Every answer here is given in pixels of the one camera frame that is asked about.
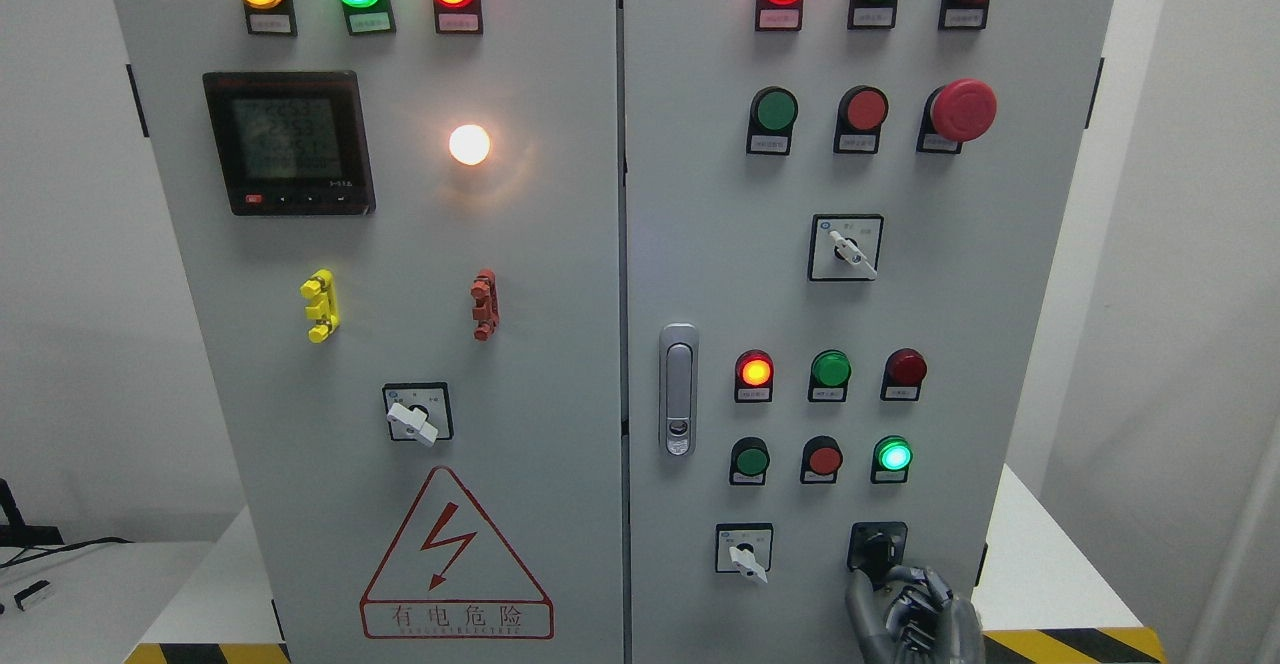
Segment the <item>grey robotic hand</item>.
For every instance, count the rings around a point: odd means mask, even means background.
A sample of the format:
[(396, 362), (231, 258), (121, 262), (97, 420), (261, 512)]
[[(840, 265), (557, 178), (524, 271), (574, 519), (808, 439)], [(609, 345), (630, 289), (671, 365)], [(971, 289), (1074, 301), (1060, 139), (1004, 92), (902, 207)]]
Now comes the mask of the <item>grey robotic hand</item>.
[(895, 567), (883, 589), (851, 571), (847, 617), (864, 663), (986, 663), (980, 615), (931, 567)]

